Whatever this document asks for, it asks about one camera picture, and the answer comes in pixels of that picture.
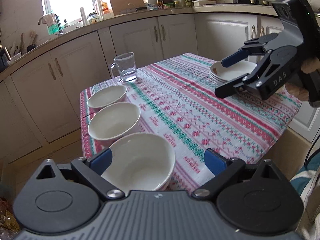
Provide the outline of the gloved right hand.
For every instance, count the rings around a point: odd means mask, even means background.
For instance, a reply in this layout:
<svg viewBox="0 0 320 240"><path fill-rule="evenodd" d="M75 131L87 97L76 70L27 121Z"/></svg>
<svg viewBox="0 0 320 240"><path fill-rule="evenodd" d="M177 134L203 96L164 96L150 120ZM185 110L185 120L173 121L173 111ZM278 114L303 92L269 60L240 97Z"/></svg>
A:
<svg viewBox="0 0 320 240"><path fill-rule="evenodd" d="M285 83L289 94L300 101L308 101L312 107L319 107L319 59L307 59L297 72L299 81Z"/></svg>

